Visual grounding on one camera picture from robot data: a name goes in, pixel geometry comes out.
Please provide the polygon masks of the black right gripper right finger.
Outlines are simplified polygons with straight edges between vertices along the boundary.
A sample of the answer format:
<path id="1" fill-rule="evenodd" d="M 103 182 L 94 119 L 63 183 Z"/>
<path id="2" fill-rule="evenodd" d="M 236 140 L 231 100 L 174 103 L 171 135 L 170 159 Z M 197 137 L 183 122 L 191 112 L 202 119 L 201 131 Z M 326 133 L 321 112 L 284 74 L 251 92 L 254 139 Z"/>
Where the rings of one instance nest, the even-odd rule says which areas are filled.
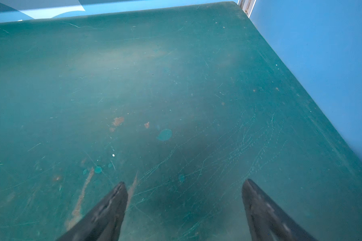
<path id="1" fill-rule="evenodd" d="M 242 185 L 242 201 L 253 241 L 315 241 L 254 181 Z"/>

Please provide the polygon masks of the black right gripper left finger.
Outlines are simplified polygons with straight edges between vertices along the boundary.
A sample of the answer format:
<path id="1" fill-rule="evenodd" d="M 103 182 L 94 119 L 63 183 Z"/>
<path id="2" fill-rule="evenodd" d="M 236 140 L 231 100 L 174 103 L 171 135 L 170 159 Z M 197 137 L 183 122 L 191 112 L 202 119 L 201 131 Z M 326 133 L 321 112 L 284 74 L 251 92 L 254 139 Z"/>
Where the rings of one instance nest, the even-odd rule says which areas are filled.
<path id="1" fill-rule="evenodd" d="M 117 241 L 128 201 L 124 182 L 119 182 L 59 241 Z"/>

